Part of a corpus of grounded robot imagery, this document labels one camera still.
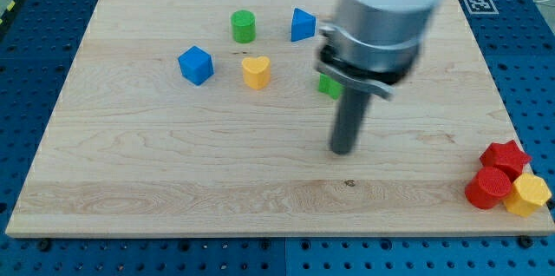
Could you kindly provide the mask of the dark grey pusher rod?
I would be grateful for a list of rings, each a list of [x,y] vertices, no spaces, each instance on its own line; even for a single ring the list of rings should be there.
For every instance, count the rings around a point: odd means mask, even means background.
[[[371,95],[345,88],[340,96],[330,137],[330,150],[339,155],[352,152],[371,102]]]

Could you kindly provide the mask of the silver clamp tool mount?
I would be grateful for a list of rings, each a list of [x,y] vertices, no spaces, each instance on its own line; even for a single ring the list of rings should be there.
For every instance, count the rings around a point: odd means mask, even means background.
[[[319,31],[325,43],[318,53],[316,70],[346,89],[386,100],[394,94],[394,85],[409,74],[419,55],[419,35],[401,43],[372,44],[334,23],[324,23]]]

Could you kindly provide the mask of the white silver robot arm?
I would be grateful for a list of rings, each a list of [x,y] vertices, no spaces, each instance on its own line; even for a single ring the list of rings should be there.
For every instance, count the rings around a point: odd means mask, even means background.
[[[343,86],[330,150],[350,153],[372,96],[388,99],[414,67],[441,0],[337,0],[320,28],[317,71]]]

